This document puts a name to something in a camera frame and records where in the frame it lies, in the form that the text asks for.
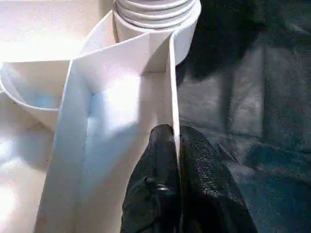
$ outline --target plastic compartment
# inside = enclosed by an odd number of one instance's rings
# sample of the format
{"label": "plastic compartment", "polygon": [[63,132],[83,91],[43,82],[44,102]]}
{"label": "plastic compartment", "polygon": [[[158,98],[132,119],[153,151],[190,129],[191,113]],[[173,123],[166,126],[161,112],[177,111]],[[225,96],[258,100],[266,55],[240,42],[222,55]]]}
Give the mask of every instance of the plastic compartment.
{"label": "plastic compartment", "polygon": [[70,60],[112,0],[0,0],[4,92],[55,131]]}
{"label": "plastic compartment", "polygon": [[0,232],[32,233],[53,135],[0,91]]}
{"label": "plastic compartment", "polygon": [[118,233],[127,182],[152,127],[173,125],[178,150],[176,33],[175,40],[145,33],[73,60],[37,233]]}

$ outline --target white plastic tray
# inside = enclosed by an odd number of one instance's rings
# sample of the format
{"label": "white plastic tray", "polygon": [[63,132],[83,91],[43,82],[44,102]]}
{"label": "white plastic tray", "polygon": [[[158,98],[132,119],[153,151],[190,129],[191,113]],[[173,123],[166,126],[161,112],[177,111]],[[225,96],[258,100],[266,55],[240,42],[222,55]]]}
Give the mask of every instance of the white plastic tray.
{"label": "white plastic tray", "polygon": [[152,127],[172,125],[179,151],[174,45],[183,32],[145,33],[72,61],[37,233],[118,233]]}

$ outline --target white cylinder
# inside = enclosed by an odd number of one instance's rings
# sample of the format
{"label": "white cylinder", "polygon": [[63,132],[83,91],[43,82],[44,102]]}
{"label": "white cylinder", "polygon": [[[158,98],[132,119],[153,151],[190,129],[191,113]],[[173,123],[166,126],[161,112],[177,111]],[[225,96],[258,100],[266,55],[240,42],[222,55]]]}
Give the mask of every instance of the white cylinder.
{"label": "white cylinder", "polygon": [[185,21],[183,21],[182,23],[180,23],[175,27],[166,28],[162,30],[138,27],[136,25],[129,23],[119,14],[116,2],[114,4],[113,13],[118,32],[118,38],[120,41],[134,38],[135,36],[143,33],[150,33],[150,32],[158,33],[158,35],[160,36],[162,35],[162,33],[159,32],[172,33],[174,31],[180,31],[181,32],[180,35],[182,36],[178,36],[178,40],[176,40],[176,43],[174,45],[176,51],[175,64],[177,65],[186,58],[189,52],[192,37],[195,31],[195,26],[201,13],[201,3],[199,0],[194,0],[194,5],[191,9],[191,14]]}
{"label": "white cylinder", "polygon": [[116,10],[127,22],[147,29],[176,27],[192,14],[195,0],[116,0]]}

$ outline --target dark cloth background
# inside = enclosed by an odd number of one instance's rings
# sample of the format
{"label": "dark cloth background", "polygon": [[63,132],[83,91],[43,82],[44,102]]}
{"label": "dark cloth background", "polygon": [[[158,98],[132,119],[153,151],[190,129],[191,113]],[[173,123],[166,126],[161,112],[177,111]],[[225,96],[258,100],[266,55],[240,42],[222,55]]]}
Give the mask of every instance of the dark cloth background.
{"label": "dark cloth background", "polygon": [[180,121],[228,166],[259,232],[311,232],[311,5],[204,0]]}

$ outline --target white plastic part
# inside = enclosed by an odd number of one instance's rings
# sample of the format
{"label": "white plastic part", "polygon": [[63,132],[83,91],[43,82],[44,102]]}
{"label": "white plastic part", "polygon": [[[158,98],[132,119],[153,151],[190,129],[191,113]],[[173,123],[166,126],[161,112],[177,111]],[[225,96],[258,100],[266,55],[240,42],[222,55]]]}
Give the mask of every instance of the white plastic part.
{"label": "white plastic part", "polygon": [[0,232],[32,233],[53,133],[0,91]]}
{"label": "white plastic part", "polygon": [[138,8],[135,9],[135,11],[131,11],[126,7],[122,7],[122,1],[116,1],[117,6],[122,8],[122,10],[125,12],[124,15],[128,18],[145,18],[149,20],[166,19],[178,16],[193,7],[194,3],[195,0],[189,0],[180,6],[165,10],[146,11],[145,9]]}
{"label": "white plastic part", "polygon": [[197,2],[176,30],[137,30],[118,25],[118,15],[113,27],[110,12],[88,36],[69,66],[36,233],[119,233],[126,186],[150,130],[172,125],[179,154],[175,65],[188,53]]}
{"label": "white plastic part", "polygon": [[189,0],[180,6],[161,11],[148,9],[131,11],[122,3],[121,0],[116,1],[116,9],[127,22],[143,28],[163,29],[177,26],[189,18],[195,0]]}
{"label": "white plastic part", "polygon": [[0,83],[55,131],[70,59],[112,8],[112,0],[0,0]]}
{"label": "white plastic part", "polygon": [[55,131],[67,69],[68,61],[3,63],[0,84],[13,101]]}
{"label": "white plastic part", "polygon": [[[195,4],[191,11],[192,11],[192,14],[190,15],[190,17],[187,20],[185,20],[183,23],[181,23],[179,26],[169,28],[169,29],[159,30],[160,32],[169,33],[169,34],[171,34],[174,31],[183,31],[183,37],[179,37],[179,39],[176,41],[174,45],[175,51],[178,51],[178,54],[176,54],[175,56],[176,65],[181,63],[186,58],[189,52],[195,26],[199,18],[199,15],[201,13],[201,4],[199,0],[195,0]],[[119,13],[116,10],[115,4],[114,4],[113,13],[115,17],[116,29],[118,32],[118,38],[120,41],[124,41],[129,38],[134,38],[135,36],[140,35],[142,33],[148,33],[148,32],[154,33],[156,31],[153,29],[137,27],[133,24],[128,23],[119,15]]]}
{"label": "white plastic part", "polygon": [[185,4],[189,0],[118,0],[127,9],[136,11],[144,9],[145,11],[161,11],[172,9]]}

